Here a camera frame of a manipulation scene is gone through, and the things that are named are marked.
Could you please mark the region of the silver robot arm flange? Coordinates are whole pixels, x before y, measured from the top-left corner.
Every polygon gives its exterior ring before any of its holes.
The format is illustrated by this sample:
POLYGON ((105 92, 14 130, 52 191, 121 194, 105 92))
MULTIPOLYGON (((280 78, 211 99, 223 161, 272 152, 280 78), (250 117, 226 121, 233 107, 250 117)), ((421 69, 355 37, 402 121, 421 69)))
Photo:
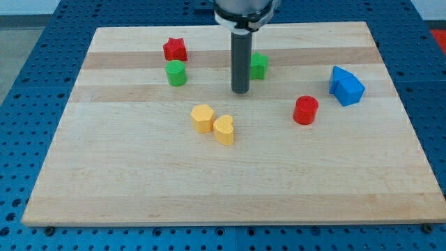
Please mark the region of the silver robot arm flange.
POLYGON ((215 21, 236 35, 257 32, 269 23, 281 0, 214 0, 215 21))

